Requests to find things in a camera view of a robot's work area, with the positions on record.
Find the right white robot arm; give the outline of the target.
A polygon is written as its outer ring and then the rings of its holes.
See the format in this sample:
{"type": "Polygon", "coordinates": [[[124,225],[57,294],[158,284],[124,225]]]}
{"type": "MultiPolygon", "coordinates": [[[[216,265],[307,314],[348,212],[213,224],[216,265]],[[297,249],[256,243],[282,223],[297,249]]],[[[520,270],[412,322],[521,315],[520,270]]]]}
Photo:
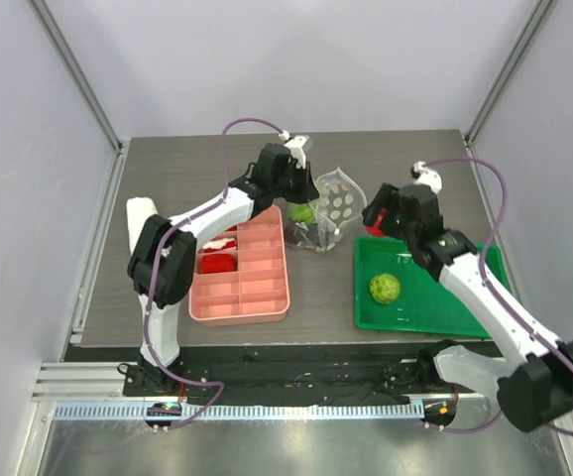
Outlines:
{"type": "Polygon", "coordinates": [[[441,342],[416,368],[422,388],[437,392],[456,383],[492,398],[522,432],[573,412],[573,341],[533,318],[486,268],[482,250],[444,226],[428,185],[383,183],[362,216],[366,227],[403,241],[412,260],[465,305],[502,354],[490,358],[441,342]]]}

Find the green fake apple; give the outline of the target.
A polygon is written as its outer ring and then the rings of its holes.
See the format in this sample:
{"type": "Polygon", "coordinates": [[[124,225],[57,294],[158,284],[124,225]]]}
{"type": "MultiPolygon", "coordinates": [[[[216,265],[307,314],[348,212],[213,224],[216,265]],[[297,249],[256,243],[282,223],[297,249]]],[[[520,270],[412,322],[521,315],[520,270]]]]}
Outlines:
{"type": "Polygon", "coordinates": [[[401,282],[392,274],[377,274],[370,279],[369,292],[375,302],[390,304],[400,296],[401,282]]]}

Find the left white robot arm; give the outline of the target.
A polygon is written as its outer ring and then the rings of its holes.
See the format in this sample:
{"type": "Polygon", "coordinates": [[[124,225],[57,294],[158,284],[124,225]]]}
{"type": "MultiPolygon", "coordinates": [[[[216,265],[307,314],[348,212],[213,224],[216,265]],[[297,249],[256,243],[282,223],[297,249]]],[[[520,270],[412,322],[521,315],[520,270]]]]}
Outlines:
{"type": "Polygon", "coordinates": [[[242,176],[204,204],[165,218],[145,197],[126,202],[130,260],[127,274],[142,308],[143,341],[137,376],[158,395],[172,394],[180,371],[179,304],[193,281],[196,252],[227,229],[247,222],[274,201],[304,204],[319,196],[306,158],[310,138],[295,135],[267,144],[242,176]]]}

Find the clear polka dot zip bag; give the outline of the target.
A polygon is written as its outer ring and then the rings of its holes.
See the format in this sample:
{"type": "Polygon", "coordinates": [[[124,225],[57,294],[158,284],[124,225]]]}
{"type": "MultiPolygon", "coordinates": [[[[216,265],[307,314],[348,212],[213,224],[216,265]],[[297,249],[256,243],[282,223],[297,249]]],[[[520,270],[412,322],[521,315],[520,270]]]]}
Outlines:
{"type": "Polygon", "coordinates": [[[326,253],[362,219],[367,205],[364,191],[340,168],[317,178],[319,198],[308,205],[316,222],[308,226],[292,222],[286,213],[285,242],[294,248],[326,253]]]}

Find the red fake apple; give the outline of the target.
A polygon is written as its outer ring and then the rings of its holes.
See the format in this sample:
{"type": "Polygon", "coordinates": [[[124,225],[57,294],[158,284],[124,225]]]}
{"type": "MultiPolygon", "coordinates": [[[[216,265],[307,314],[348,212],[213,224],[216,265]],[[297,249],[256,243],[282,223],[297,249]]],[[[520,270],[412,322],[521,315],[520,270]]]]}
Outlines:
{"type": "Polygon", "coordinates": [[[369,235],[374,237],[386,237],[387,234],[381,229],[381,224],[387,212],[382,209],[375,221],[371,225],[366,225],[366,231],[369,235]]]}

